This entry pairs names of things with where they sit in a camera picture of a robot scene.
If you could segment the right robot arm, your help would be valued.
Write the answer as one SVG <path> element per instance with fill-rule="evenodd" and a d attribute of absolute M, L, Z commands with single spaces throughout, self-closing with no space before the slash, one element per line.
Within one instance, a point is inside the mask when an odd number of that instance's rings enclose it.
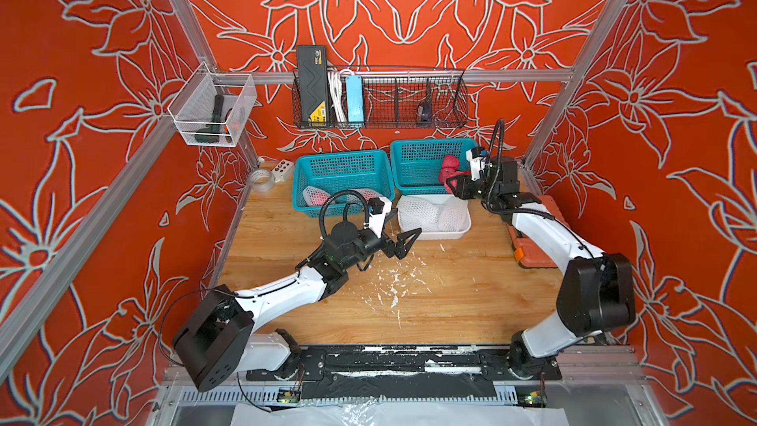
<path fill-rule="evenodd" d="M 455 197 L 478 199 L 489 213 L 528 236 L 562 273 L 555 311 L 512 337 L 508 365 L 517 378 L 532 378 L 562 350 L 589 336 L 635 323 L 632 262 L 589 243 L 537 196 L 521 191 L 514 159 L 471 154 L 467 172 L 442 171 L 440 179 Z"/>

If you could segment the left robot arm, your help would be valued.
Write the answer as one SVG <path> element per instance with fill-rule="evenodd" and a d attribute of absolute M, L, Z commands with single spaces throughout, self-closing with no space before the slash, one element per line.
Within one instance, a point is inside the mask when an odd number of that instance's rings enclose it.
<path fill-rule="evenodd" d="M 209 290 L 173 337 L 179 357 L 199 392 L 209 392 L 238 373 L 287 371 L 296 366 L 299 345 L 283 329 L 257 331 L 303 306 L 319 303 L 349 280 L 349 269 L 364 270 L 373 256 L 405 258 L 421 236 L 420 228 L 395 239 L 384 232 L 384 214 L 372 215 L 362 228 L 344 219 L 325 229 L 321 244 L 296 267 L 295 273 L 258 288 L 232 291 L 226 285 Z"/>

